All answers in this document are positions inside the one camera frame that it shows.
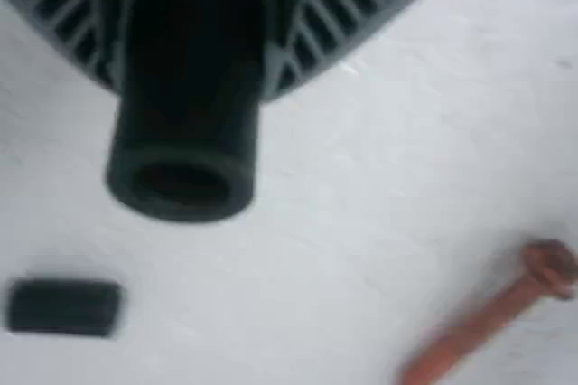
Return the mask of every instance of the screw head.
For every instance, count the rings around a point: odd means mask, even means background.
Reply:
[[[542,283],[550,295],[573,298],[578,281],[578,259],[560,240],[542,240],[527,245],[522,257],[530,275]]]

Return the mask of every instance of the black rubber tube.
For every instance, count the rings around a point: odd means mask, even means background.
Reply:
[[[135,0],[111,192],[143,214],[215,221],[253,198],[265,0]]]

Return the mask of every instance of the rusty screw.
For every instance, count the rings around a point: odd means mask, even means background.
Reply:
[[[522,258],[527,269],[525,275],[413,360],[402,374],[402,385],[436,382],[540,298],[553,296],[567,300],[573,297],[578,261],[562,242],[532,243],[524,247]]]

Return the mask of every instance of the white surface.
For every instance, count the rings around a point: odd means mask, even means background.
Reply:
[[[420,0],[265,109],[256,205],[205,228],[107,196],[116,102],[0,13],[0,281],[128,291],[114,342],[1,333],[5,383],[394,384],[528,236],[578,249],[578,0]],[[577,315],[545,301],[445,383],[574,385]]]

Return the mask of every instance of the black plastic part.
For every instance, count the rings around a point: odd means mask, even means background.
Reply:
[[[7,327],[14,333],[109,337],[117,324],[121,297],[116,283],[18,281],[10,295]]]
[[[265,0],[135,0],[108,184],[170,221],[253,197]]]
[[[107,182],[132,209],[215,221],[253,197],[259,100],[301,87],[413,0],[11,0],[122,96]]]

